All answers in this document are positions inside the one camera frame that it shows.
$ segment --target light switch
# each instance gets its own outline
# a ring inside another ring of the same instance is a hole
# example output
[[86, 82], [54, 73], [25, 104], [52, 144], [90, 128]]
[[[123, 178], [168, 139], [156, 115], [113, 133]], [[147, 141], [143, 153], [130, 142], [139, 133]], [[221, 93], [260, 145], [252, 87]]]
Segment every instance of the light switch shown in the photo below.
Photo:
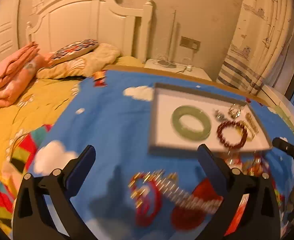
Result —
[[186, 38], [182, 36], [182, 39], [180, 40], [180, 46], [188, 48], [188, 49], [199, 49], [200, 41], [193, 40], [191, 38]]

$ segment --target striped curtain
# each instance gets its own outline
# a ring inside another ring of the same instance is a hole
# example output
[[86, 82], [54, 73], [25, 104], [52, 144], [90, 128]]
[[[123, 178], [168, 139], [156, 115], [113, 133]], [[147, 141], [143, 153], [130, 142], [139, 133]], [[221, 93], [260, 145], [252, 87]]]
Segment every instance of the striped curtain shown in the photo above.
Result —
[[216, 82], [257, 94], [281, 71], [294, 34], [294, 0], [243, 0]]

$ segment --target black handle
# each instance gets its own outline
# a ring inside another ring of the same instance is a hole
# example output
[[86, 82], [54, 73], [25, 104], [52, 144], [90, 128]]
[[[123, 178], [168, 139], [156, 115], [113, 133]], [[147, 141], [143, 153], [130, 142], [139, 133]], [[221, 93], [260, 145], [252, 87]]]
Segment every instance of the black handle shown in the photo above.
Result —
[[276, 147], [277, 149], [292, 156], [294, 159], [294, 145], [292, 145], [292, 144], [290, 144], [280, 138], [274, 138], [274, 140], [272, 140], [272, 145], [274, 147]]

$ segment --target folded pink blanket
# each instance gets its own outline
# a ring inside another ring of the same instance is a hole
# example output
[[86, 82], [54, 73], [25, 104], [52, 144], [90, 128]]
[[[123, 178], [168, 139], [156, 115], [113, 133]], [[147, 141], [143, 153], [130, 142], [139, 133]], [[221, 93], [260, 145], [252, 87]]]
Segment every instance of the folded pink blanket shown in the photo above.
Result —
[[0, 107], [7, 107], [14, 104], [36, 75], [37, 71], [46, 66], [47, 62], [45, 58], [38, 54], [32, 61], [25, 64], [20, 71], [16, 72], [13, 78], [0, 88]]
[[37, 47], [35, 42], [31, 42], [0, 62], [0, 88], [12, 80], [19, 70], [37, 55]]

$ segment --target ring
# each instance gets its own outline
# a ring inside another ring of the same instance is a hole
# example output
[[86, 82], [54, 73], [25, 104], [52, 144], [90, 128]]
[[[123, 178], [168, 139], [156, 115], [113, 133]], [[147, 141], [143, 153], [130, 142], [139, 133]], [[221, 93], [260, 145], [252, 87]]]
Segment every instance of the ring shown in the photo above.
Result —
[[219, 122], [228, 121], [228, 119], [226, 118], [226, 116], [222, 112], [220, 112], [219, 110], [216, 110], [215, 111], [215, 118]]
[[[184, 127], [180, 122], [180, 118], [186, 114], [198, 119], [202, 123], [204, 129], [202, 131], [193, 131]], [[180, 106], [175, 109], [171, 116], [171, 122], [177, 133], [190, 141], [203, 141], [210, 135], [210, 118], [203, 111], [193, 106]]]

